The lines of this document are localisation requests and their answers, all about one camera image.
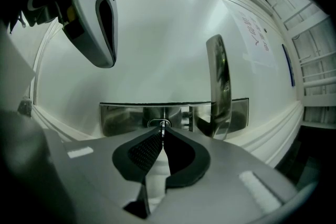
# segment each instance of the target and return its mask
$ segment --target paper sign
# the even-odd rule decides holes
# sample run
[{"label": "paper sign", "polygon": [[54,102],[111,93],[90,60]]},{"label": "paper sign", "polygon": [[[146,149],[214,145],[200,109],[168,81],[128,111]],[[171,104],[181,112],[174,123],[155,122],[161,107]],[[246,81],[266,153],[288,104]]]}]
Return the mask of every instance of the paper sign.
[{"label": "paper sign", "polygon": [[231,5],[230,7],[232,16],[244,39],[250,60],[254,63],[276,68],[272,49],[257,16],[244,8]]}]

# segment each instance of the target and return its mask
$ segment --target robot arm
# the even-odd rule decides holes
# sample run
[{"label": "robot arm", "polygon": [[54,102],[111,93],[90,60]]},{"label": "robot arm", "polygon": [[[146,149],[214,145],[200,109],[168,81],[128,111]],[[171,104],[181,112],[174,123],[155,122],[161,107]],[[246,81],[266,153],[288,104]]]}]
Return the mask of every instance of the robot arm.
[{"label": "robot arm", "polygon": [[23,0],[22,11],[30,26],[58,17],[69,40],[92,64],[114,66],[118,47],[116,0]]}]

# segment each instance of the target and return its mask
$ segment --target dark floor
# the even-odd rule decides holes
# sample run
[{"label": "dark floor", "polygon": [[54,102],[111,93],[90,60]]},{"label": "dark floor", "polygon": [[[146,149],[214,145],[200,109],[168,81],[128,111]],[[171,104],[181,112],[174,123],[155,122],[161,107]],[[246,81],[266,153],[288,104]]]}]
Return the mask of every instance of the dark floor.
[{"label": "dark floor", "polygon": [[328,138],[334,130],[302,126],[292,147],[277,165],[298,190],[317,182],[320,178],[322,162],[324,167],[330,161],[331,145]]}]

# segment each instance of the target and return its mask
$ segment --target lever handle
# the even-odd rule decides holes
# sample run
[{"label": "lever handle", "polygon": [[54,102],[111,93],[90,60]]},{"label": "lever handle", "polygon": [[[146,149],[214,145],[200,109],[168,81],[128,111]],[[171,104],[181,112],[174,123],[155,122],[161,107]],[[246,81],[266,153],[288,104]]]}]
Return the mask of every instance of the lever handle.
[{"label": "lever handle", "polygon": [[213,36],[206,42],[211,83],[211,117],[206,122],[196,115],[197,127],[206,136],[214,137],[220,127],[225,134],[231,122],[230,75],[223,39]]}]

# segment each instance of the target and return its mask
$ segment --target metal plate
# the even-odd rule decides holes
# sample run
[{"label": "metal plate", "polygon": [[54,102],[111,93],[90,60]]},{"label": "metal plate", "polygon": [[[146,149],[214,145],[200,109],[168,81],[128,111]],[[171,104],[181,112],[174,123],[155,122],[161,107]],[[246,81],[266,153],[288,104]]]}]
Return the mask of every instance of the metal plate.
[{"label": "metal plate", "polygon": [[[167,120],[171,127],[201,133],[195,115],[210,122],[211,103],[169,104],[100,104],[100,125],[105,136],[114,136],[158,126]],[[244,129],[248,124],[248,98],[232,100],[232,119],[228,133]]]}]

